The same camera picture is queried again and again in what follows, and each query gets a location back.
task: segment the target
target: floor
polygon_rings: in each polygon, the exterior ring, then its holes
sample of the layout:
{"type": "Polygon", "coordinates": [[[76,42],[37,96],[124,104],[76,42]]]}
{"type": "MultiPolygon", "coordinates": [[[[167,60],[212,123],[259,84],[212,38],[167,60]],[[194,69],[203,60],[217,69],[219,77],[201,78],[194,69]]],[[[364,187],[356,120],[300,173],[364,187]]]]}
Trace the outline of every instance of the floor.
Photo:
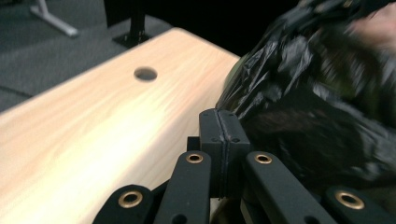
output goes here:
{"type": "MultiPolygon", "coordinates": [[[[127,48],[112,38],[129,31],[129,21],[106,26],[100,0],[47,0],[49,12],[71,24],[70,38],[33,15],[35,0],[0,5],[0,113],[109,60],[127,48]]],[[[146,33],[172,26],[147,16],[146,33]]]]}

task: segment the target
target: table surface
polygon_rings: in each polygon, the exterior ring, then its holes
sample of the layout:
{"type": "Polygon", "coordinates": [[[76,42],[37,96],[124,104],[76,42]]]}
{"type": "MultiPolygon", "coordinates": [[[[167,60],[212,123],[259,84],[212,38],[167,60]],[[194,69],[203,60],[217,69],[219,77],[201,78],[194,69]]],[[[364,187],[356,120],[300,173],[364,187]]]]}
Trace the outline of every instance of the table surface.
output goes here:
{"type": "Polygon", "coordinates": [[[114,190],[160,185],[237,60],[174,28],[0,114],[0,223],[92,223],[114,190]]]}

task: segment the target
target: round hole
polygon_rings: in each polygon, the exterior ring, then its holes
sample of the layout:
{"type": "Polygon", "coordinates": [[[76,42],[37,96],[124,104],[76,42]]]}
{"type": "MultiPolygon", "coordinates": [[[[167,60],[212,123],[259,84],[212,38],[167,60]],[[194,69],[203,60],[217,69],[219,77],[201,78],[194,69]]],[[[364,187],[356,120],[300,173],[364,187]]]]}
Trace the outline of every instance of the round hole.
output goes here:
{"type": "Polygon", "coordinates": [[[142,200],[143,195],[139,191],[127,191],[121,194],[119,205],[123,208],[132,208],[140,204],[142,200]]]}
{"type": "Polygon", "coordinates": [[[271,157],[262,155],[262,154],[257,155],[255,159],[257,162],[262,163],[262,164],[268,164],[268,163],[271,163],[271,161],[272,161],[271,157]]]}
{"type": "Polygon", "coordinates": [[[319,220],[317,220],[315,217],[305,217],[304,222],[306,224],[320,224],[319,220]]]}
{"type": "Polygon", "coordinates": [[[124,201],[127,202],[127,203],[133,203],[136,200],[137,200],[137,196],[135,194],[128,194],[124,198],[124,201]]]}
{"type": "Polygon", "coordinates": [[[187,218],[184,215],[178,214],[172,218],[172,224],[185,224],[187,223],[187,218]]]}
{"type": "Polygon", "coordinates": [[[204,160],[204,157],[199,154],[190,154],[187,156],[187,161],[190,163],[199,163],[204,160]]]}
{"type": "Polygon", "coordinates": [[[357,210],[364,208],[364,202],[360,198],[343,190],[335,192],[335,199],[348,208],[357,210]]]}
{"type": "Polygon", "coordinates": [[[134,70],[134,76],[142,81],[152,81],[157,78],[157,72],[149,67],[139,67],[134,70]]]}

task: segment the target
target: wooden table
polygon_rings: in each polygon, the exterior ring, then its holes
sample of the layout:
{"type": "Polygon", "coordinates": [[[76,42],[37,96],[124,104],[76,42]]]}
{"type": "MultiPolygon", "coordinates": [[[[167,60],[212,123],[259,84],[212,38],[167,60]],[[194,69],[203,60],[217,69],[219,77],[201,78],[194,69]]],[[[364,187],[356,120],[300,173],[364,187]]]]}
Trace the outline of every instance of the wooden table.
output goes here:
{"type": "Polygon", "coordinates": [[[175,28],[0,114],[0,223],[91,223],[119,187],[160,185],[237,60],[175,28]]]}

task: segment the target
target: brass insert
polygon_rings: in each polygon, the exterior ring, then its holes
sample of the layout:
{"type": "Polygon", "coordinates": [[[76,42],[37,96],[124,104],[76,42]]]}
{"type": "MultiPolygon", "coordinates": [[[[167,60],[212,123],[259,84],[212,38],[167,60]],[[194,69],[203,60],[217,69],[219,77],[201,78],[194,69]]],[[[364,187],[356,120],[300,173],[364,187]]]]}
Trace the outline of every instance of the brass insert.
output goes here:
{"type": "Polygon", "coordinates": [[[342,205],[352,209],[360,210],[364,208],[364,202],[360,198],[343,190],[335,192],[335,199],[342,205]]]}
{"type": "Polygon", "coordinates": [[[266,155],[264,155],[264,154],[259,154],[259,155],[257,155],[256,158],[255,158],[255,160],[256,160],[257,162],[259,162],[259,163],[262,163],[262,164],[269,164],[269,163],[272,162],[271,157],[266,156],[266,155]]]}
{"type": "Polygon", "coordinates": [[[187,161],[190,163],[199,163],[204,160],[204,157],[199,154],[190,154],[187,156],[187,161]]]}
{"type": "Polygon", "coordinates": [[[143,195],[139,191],[127,191],[121,194],[119,198],[119,205],[123,208],[132,208],[140,204],[142,200],[143,195]]]}

